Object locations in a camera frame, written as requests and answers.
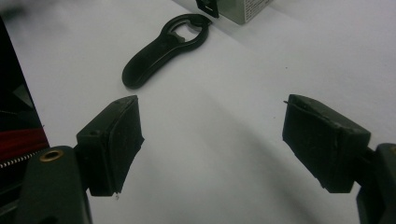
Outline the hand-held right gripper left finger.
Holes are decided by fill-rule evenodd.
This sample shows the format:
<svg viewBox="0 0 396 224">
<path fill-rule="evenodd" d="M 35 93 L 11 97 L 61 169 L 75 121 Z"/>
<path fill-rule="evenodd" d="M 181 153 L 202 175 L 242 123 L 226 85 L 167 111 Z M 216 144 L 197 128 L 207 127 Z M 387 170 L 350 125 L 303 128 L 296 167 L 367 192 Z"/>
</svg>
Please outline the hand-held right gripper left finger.
<svg viewBox="0 0 396 224">
<path fill-rule="evenodd" d="M 138 98 L 109 104 L 77 134 L 28 162 L 13 224 L 92 224 L 88 197 L 120 193 L 144 142 Z"/>
</svg>

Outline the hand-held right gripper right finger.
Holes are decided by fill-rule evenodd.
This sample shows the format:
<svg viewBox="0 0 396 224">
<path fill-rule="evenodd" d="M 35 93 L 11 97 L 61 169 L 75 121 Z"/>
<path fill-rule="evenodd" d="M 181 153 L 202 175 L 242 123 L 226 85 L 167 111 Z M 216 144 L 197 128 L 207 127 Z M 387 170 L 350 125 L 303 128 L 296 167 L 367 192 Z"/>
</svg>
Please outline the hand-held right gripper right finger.
<svg viewBox="0 0 396 224">
<path fill-rule="evenodd" d="M 357 207 L 361 224 L 396 224 L 396 144 L 370 149 L 371 133 L 325 104 L 292 94 L 283 141 L 330 193 L 361 186 Z"/>
</svg>

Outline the black bottle opener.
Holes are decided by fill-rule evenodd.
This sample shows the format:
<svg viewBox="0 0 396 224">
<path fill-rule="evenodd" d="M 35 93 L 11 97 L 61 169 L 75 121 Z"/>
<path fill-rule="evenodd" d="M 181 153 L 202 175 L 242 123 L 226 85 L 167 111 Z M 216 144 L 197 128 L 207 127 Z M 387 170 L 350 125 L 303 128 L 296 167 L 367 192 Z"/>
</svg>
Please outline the black bottle opener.
<svg viewBox="0 0 396 224">
<path fill-rule="evenodd" d="M 176 28 L 183 24 L 200 28 L 199 34 L 186 41 L 176 33 Z M 174 57 L 202 46 L 208 37 L 210 24 L 211 20 L 201 14 L 183 14 L 168 21 L 160 34 L 125 65 L 121 76 L 123 84 L 129 89 L 141 88 Z"/>
</svg>

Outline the black and red bag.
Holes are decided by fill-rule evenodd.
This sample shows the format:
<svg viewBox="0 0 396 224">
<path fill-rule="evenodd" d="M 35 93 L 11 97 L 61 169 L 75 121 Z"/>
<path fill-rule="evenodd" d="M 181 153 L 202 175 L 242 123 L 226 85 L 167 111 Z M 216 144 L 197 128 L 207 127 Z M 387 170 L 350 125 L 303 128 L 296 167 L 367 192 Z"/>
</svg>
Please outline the black and red bag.
<svg viewBox="0 0 396 224">
<path fill-rule="evenodd" d="M 27 162 L 49 146 L 0 18 L 0 224 L 12 224 Z"/>
</svg>

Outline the silver box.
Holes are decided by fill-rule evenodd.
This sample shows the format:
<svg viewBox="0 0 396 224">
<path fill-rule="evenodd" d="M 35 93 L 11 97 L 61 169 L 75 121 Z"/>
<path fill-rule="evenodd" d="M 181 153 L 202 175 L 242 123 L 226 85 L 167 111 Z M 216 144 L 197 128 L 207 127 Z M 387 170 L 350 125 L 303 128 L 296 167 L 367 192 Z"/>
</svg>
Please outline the silver box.
<svg viewBox="0 0 396 224">
<path fill-rule="evenodd" d="M 215 11 L 239 25 L 251 21 L 274 0 L 216 0 Z"/>
</svg>

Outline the black clip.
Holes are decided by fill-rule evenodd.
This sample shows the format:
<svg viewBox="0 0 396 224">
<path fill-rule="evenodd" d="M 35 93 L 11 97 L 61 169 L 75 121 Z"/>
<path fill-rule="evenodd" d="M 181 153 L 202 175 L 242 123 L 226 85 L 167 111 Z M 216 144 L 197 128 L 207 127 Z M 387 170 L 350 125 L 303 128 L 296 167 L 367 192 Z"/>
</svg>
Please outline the black clip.
<svg viewBox="0 0 396 224">
<path fill-rule="evenodd" d="M 199 9 L 206 14 L 217 18 L 219 16 L 217 0 L 195 0 Z"/>
</svg>

